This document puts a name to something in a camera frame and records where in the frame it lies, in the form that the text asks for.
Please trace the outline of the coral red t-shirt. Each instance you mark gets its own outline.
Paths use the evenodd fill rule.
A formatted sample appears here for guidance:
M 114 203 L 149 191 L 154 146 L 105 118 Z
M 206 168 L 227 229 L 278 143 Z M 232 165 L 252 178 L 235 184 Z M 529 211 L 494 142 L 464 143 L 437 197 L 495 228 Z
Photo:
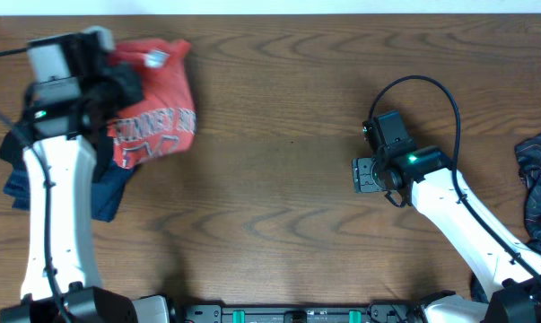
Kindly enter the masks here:
M 114 162 L 123 169 L 183 153 L 196 132 L 196 107 L 185 70 L 191 45 L 180 39 L 120 42 L 111 59 L 129 63 L 142 80 L 144 99 L 110 122 Z

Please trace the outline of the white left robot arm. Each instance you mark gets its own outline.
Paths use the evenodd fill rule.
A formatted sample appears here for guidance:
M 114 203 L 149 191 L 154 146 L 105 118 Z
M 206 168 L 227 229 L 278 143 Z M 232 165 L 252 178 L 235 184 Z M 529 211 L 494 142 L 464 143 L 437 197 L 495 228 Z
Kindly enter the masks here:
M 143 98 L 127 63 L 40 66 L 13 125 L 30 184 L 29 258 L 21 302 L 2 322 L 168 322 L 162 295 L 130 300 L 103 288 L 92 241 L 92 177 L 97 157 L 87 135 L 96 118 Z

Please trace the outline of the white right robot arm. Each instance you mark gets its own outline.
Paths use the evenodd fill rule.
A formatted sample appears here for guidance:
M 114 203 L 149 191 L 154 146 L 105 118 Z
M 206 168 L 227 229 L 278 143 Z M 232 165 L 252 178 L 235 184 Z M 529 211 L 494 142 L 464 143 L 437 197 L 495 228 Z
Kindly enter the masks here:
M 541 254 L 520 242 L 477 198 L 450 159 L 430 146 L 352 162 L 358 193 L 397 192 L 397 206 L 428 218 L 482 286 L 484 302 L 443 293 L 419 305 L 423 322 L 541 322 Z

